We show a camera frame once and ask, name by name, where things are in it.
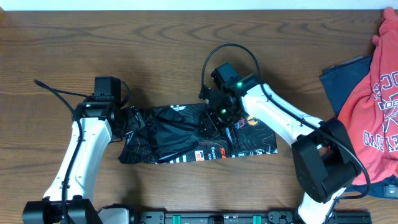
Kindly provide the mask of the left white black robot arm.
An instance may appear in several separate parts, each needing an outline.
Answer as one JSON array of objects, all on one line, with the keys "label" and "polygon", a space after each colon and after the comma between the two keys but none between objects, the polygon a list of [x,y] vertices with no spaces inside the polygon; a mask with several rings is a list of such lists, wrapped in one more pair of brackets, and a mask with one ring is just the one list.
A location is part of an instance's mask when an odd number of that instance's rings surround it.
[{"label": "left white black robot arm", "polygon": [[92,203],[107,146],[144,127],[139,111],[127,107],[129,98],[121,96],[124,85],[116,77],[96,77],[94,92],[70,108],[72,136],[65,157],[42,200],[26,203],[24,223],[139,223],[128,205],[97,211]]}]

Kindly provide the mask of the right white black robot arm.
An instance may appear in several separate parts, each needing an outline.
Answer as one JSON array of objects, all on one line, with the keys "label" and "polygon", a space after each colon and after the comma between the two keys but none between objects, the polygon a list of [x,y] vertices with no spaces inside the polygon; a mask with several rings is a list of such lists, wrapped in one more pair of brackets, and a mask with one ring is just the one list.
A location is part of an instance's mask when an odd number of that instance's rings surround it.
[{"label": "right white black robot arm", "polygon": [[305,192],[293,222],[332,221],[337,201],[363,169],[342,122],[300,111],[259,77],[242,77],[229,63],[216,68],[211,78],[215,88],[202,85],[198,95],[208,105],[200,116],[200,131],[209,136],[220,133],[244,114],[262,121],[290,146]]}]

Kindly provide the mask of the black orange patterned jersey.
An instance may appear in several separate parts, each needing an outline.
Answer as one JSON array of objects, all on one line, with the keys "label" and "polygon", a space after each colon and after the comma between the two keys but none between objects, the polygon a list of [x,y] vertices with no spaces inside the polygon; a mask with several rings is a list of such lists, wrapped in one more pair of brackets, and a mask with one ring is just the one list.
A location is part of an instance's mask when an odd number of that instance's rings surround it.
[{"label": "black orange patterned jersey", "polygon": [[126,138],[122,164],[165,164],[258,156],[278,152],[275,132],[245,114],[222,133],[199,131],[204,104],[169,105],[140,110],[144,127]]}]

